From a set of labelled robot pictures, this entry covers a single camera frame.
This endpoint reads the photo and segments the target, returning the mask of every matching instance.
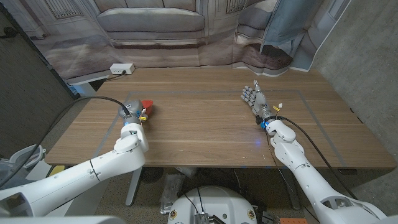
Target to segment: white robot body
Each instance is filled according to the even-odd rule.
[[[0,191],[0,217],[42,217],[96,184],[145,164],[148,142],[140,124],[121,130],[114,149],[45,179]]]
[[[203,213],[201,199],[203,210],[210,218],[215,215],[222,222],[230,224],[257,223],[251,204],[233,190],[219,186],[205,186],[200,187],[199,191],[200,197],[197,189],[186,193],[198,209],[199,214]],[[197,211],[192,203],[185,196],[177,199],[171,208],[168,223],[202,223],[198,220],[195,222]]]
[[[376,223],[386,218],[376,206],[335,191],[307,160],[300,147],[280,142],[276,144],[275,155],[293,172],[321,223]]]

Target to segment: printed backdrop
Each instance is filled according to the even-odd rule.
[[[256,73],[282,73],[293,61],[317,2],[18,0],[4,4],[68,80],[107,70],[113,63],[133,63],[137,68],[246,66]],[[277,8],[286,10],[284,22],[275,14]],[[277,27],[285,24],[273,35],[287,42],[267,44],[264,33],[273,21],[281,24]]]

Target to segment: gray couch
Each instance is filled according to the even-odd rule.
[[[195,44],[205,38],[203,0],[89,0],[111,42]]]

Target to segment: orange object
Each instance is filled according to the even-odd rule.
[[[280,224],[308,224],[305,218],[280,218]]]
[[[144,106],[144,108],[147,110],[145,114],[150,115],[150,113],[152,112],[152,105],[154,104],[154,102],[152,100],[141,100],[141,103]]]

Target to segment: white power strip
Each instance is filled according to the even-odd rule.
[[[112,74],[120,75],[123,71],[126,71],[126,74],[132,74],[136,68],[132,63],[114,63],[109,69]]]

